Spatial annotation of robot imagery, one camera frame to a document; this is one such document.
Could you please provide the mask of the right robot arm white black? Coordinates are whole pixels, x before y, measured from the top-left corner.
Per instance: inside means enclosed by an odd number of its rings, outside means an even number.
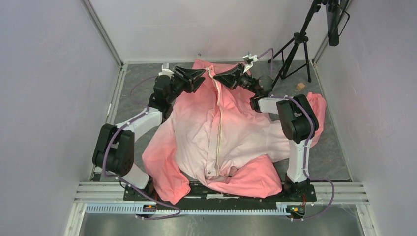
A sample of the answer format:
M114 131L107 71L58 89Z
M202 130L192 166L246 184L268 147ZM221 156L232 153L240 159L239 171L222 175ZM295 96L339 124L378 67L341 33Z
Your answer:
M286 181L290 184L285 185L284 195L291 201L298 200L304 194L301 183L310 181L309 151L315 132L319 128L319 122L307 97L303 94L293 97L272 96L272 78L270 76L254 78L241 63L219 74L209 69L209 74L230 90L242 87L254 93L250 98L252 110L279 116L283 134L290 144L289 166L286 173Z

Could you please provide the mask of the pink zip-up jacket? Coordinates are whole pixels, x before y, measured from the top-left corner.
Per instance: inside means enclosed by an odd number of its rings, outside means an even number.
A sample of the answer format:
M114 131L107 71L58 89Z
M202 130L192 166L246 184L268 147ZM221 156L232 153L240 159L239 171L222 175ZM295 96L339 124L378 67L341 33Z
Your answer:
M279 121L251 109L253 93L212 79L231 64L196 59L204 82L175 101L142 155L144 168L163 201L176 204L189 179L218 192L265 198L282 191L275 162L289 158L290 143Z

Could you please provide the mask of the small wooden block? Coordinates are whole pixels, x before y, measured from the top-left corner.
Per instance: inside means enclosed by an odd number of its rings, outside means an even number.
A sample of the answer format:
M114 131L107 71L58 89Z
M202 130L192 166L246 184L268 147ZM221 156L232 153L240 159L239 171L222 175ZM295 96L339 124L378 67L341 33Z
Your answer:
M296 86L297 91L302 91L306 88L306 85L304 83L298 83Z

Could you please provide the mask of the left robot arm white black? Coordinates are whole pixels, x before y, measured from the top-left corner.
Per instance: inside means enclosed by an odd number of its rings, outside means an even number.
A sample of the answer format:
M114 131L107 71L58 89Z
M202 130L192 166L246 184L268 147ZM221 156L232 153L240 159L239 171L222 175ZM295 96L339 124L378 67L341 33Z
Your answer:
M116 125L104 124L99 132L93 165L100 167L106 177L115 177L136 187L142 200L154 196L150 176L134 163L135 142L152 128L165 122L173 111L173 102L182 93L194 93L205 80L205 69L185 69L176 66L163 69L156 76L153 93L145 108L132 118Z

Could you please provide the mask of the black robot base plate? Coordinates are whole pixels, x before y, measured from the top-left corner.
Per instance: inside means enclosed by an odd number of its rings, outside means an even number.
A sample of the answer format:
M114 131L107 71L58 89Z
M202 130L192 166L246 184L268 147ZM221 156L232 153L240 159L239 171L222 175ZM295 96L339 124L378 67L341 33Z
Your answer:
M203 186L201 183L192 182L189 185L191 191L176 204L169 201L163 201L160 194L156 192L153 185L146 187L144 193L151 197L151 202L145 204L146 208L150 205L156 205L162 209L172 209L176 207L180 210L231 210L231 209L273 209L277 203L290 203L301 205L303 202L317 201L316 191L313 185L308 186L306 190L296 193L287 193L282 191L276 195L266 198L242 197L231 194L223 194Z

